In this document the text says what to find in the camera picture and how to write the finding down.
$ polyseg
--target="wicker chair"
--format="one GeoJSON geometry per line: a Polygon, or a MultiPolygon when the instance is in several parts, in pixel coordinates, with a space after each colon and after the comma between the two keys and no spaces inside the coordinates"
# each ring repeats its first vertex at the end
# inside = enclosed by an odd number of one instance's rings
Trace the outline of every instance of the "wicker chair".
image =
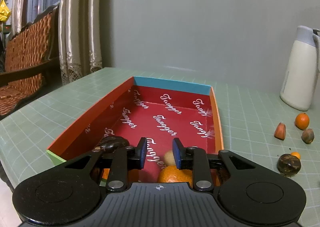
{"type": "Polygon", "coordinates": [[[0,120],[62,85],[58,9],[50,6],[8,42],[0,73],[0,120]]]}

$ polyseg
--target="white bottle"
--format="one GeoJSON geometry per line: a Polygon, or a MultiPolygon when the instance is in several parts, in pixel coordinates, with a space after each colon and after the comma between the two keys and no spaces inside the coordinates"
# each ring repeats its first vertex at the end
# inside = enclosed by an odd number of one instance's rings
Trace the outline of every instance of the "white bottle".
{"type": "Polygon", "coordinates": [[[316,88],[319,63],[320,30],[298,26],[280,98],[301,111],[307,111],[316,88]]]}

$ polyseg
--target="brown nut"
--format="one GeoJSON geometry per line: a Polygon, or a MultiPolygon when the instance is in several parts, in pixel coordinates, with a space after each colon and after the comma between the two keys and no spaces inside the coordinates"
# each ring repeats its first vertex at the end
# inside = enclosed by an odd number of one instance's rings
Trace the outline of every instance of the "brown nut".
{"type": "Polygon", "coordinates": [[[304,130],[301,136],[301,139],[305,144],[310,144],[311,142],[313,142],[314,138],[315,138],[315,135],[312,129],[304,130]]]}
{"type": "Polygon", "coordinates": [[[283,154],[278,159],[277,168],[282,175],[293,176],[301,169],[301,162],[296,156],[283,154]]]}

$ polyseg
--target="bottle handle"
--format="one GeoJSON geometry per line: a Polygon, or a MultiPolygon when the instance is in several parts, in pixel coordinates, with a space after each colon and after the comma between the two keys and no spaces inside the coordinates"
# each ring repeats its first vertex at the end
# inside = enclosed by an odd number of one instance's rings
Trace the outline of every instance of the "bottle handle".
{"type": "Polygon", "coordinates": [[[320,72],[320,37],[318,36],[318,33],[320,32],[319,29],[313,29],[313,40],[317,43],[316,48],[317,48],[317,61],[318,61],[318,71],[320,72]]]}

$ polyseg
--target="black circular pad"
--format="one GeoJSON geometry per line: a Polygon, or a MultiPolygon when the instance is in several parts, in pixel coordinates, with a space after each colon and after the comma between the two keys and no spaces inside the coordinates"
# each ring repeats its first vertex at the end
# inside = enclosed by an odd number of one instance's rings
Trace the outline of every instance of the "black circular pad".
{"type": "Polygon", "coordinates": [[[47,203],[56,203],[68,199],[72,195],[72,186],[62,181],[51,181],[37,187],[36,196],[47,203]]]}
{"type": "Polygon", "coordinates": [[[277,202],[283,197],[281,187],[268,182],[253,183],[247,187],[246,192],[253,201],[263,204],[277,202]]]}
{"type": "Polygon", "coordinates": [[[92,212],[100,201],[99,186],[76,174],[67,177],[31,177],[20,183],[12,195],[20,216],[35,224],[62,225],[92,212]]]}
{"type": "Polygon", "coordinates": [[[298,220],[306,195],[296,182],[272,171],[239,172],[218,193],[218,200],[227,212],[249,225],[285,225],[298,220]]]}

